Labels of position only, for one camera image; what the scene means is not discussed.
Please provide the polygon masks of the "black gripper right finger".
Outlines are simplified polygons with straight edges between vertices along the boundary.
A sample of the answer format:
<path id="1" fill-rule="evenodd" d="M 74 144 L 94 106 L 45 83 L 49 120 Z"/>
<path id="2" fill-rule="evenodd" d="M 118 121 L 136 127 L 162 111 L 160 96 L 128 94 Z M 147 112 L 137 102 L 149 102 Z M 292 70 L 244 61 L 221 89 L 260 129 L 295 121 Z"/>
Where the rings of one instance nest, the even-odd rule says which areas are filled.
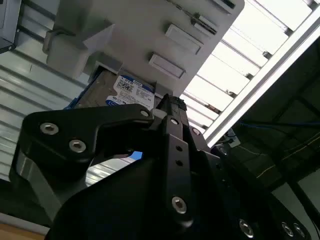
<path id="1" fill-rule="evenodd" d="M 208 147 L 203 134 L 189 124 L 187 106 L 176 96 L 170 97 L 170 107 L 174 116 L 182 123 L 182 137 L 189 146 L 190 169 L 198 175 L 208 175 L 216 179 L 226 179 L 224 159 L 227 157 L 227 148 L 218 143 L 212 148 Z"/>

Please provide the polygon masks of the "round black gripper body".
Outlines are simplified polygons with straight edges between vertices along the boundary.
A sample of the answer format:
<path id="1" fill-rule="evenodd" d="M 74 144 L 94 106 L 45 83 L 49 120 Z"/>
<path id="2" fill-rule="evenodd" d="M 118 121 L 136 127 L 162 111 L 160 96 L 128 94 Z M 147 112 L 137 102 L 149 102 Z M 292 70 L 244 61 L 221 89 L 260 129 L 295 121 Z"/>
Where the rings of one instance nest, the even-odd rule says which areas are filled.
<path id="1" fill-rule="evenodd" d="M 245 169 L 205 151 L 144 159 L 71 197 L 49 240 L 309 240 Z"/>

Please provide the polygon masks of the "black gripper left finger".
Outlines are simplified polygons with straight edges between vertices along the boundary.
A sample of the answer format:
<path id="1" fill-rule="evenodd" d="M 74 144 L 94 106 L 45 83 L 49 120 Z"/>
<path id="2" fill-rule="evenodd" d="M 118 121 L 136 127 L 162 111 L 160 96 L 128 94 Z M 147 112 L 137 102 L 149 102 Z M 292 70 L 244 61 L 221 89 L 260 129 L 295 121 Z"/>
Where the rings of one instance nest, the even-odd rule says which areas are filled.
<path id="1" fill-rule="evenodd" d="M 10 179 L 31 189 L 54 222 L 76 194 L 139 160 L 190 155 L 170 107 L 139 104 L 35 112 L 24 118 Z"/>

